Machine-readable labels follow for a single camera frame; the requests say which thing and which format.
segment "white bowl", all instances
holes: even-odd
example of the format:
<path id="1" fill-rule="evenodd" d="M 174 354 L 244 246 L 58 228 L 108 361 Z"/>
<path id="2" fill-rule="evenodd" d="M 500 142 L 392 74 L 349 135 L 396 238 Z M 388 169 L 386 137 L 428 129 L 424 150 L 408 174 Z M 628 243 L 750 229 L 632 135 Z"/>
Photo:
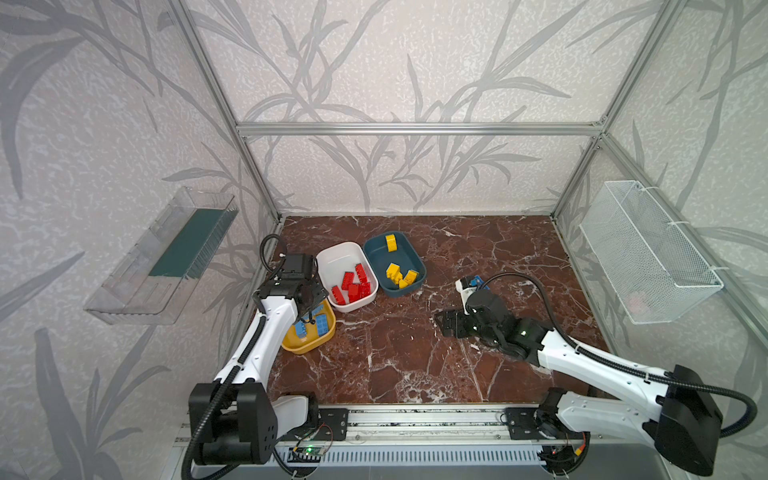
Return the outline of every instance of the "white bowl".
<path id="1" fill-rule="evenodd" d="M 344 242 L 334 245 L 333 247 L 326 248 L 317 256 L 317 271 L 320 274 L 320 281 L 323 282 L 323 286 L 328 290 L 328 301 L 331 303 L 334 309 L 346 313 L 353 310 L 357 310 L 361 306 L 368 305 L 376 298 L 376 291 L 379 289 L 379 281 L 376 279 L 376 275 L 371 270 L 371 265 L 368 263 L 366 255 L 362 252 L 362 248 L 355 242 Z M 355 274 L 356 281 L 357 272 L 355 272 L 355 266 L 361 263 L 362 269 L 365 270 L 368 281 L 371 283 L 371 293 L 368 296 L 364 296 L 356 302 L 349 302 L 349 293 L 346 290 L 342 290 L 341 294 L 344 295 L 346 305 L 339 305 L 336 303 L 336 299 L 333 297 L 331 289 L 338 286 L 341 289 L 341 282 L 344 280 L 345 272 L 352 272 Z"/>

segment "green mat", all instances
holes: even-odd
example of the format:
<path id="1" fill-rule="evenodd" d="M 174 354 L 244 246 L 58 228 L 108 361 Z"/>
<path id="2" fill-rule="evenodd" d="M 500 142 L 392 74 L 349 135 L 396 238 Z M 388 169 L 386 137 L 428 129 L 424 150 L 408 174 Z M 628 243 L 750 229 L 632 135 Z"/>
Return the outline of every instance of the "green mat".
<path id="1" fill-rule="evenodd" d="M 149 272 L 149 276 L 184 276 L 205 245 L 219 219 L 225 213 L 225 210 L 215 210 L 213 208 L 200 208 L 196 210 L 187 221 L 187 224 L 184 225 L 184 228 L 181 229 L 181 232 L 176 235 L 174 241 L 170 242 L 163 256 L 154 264 Z M 232 215 L 231 219 L 228 219 L 228 223 L 231 223 L 233 219 L 234 215 Z M 200 278 L 202 274 L 202 271 L 190 272 L 190 277 Z"/>

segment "enclosure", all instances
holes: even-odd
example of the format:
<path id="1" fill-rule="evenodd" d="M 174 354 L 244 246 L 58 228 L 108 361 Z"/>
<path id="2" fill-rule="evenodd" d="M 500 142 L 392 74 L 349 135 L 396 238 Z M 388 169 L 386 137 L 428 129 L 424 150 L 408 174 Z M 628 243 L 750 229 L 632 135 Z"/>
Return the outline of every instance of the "enclosure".
<path id="1" fill-rule="evenodd" d="M 316 254 L 399 230 L 425 261 L 423 287 L 379 292 L 339 313 L 324 346 L 281 352 L 273 399 L 503 404 L 586 391 L 435 329 L 432 314 L 459 302 L 456 279 L 515 268 L 544 282 L 574 338 L 752 396 L 759 416 L 720 441 L 714 478 L 762 478 L 766 7 L 0 0 L 0 477 L 178 475 L 190 390 L 253 318 L 261 239 L 281 233 Z M 585 221 L 616 180 L 637 182 L 722 289 L 672 321 L 638 322 Z M 236 213 L 177 319 L 86 312 L 182 187 Z M 545 317 L 531 285 L 498 292 Z M 743 412 L 716 401 L 724 423 Z"/>

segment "wall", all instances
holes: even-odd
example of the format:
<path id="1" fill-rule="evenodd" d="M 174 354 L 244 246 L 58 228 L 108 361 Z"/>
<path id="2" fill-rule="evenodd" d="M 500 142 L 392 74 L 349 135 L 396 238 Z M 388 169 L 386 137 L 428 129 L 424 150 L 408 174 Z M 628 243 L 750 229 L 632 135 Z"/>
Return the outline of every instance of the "wall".
<path id="1" fill-rule="evenodd" d="M 766 305 L 768 189 L 768 6 L 689 1 L 612 127 L 612 134 L 664 195 Z M 695 368 L 709 383 L 751 395 L 760 411 L 720 441 L 714 478 L 763 478 L 768 468 L 768 357 L 712 296 L 672 323 L 634 325 L 578 225 L 606 180 L 623 180 L 599 153 L 558 218 L 574 265 L 617 353 L 644 363 Z M 717 398 L 731 423 L 738 402 Z"/>
<path id="2" fill-rule="evenodd" d="M 596 121 L 661 3 L 188 2 L 241 122 Z M 251 149 L 286 212 L 546 213 L 586 143 L 252 137 Z"/>
<path id="3" fill-rule="evenodd" d="M 0 5 L 0 478 L 158 478 L 271 221 L 164 2 L 23 3 Z M 240 213 L 178 321 L 83 311 L 181 185 Z"/>

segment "blue bowl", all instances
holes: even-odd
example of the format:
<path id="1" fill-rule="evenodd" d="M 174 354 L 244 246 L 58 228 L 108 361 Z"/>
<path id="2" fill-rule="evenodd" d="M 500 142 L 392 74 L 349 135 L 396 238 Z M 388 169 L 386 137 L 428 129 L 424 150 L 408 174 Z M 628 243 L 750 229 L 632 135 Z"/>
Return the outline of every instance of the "blue bowl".
<path id="1" fill-rule="evenodd" d="M 395 235 L 397 250 L 394 252 L 390 252 L 386 246 L 387 235 Z M 363 245 L 362 251 L 368 258 L 368 262 L 371 264 L 371 269 L 387 296 L 396 298 L 398 296 L 407 295 L 420 289 L 424 280 L 426 280 L 427 267 L 424 266 L 424 262 L 419 258 L 416 250 L 413 249 L 413 245 L 411 245 L 403 232 L 395 231 L 377 235 Z M 392 282 L 386 277 L 386 269 L 389 268 L 390 263 L 400 265 L 400 272 L 403 276 L 408 273 L 408 270 L 415 270 L 418 272 L 419 275 L 416 277 L 416 281 L 406 288 L 401 289 L 395 282 Z"/>

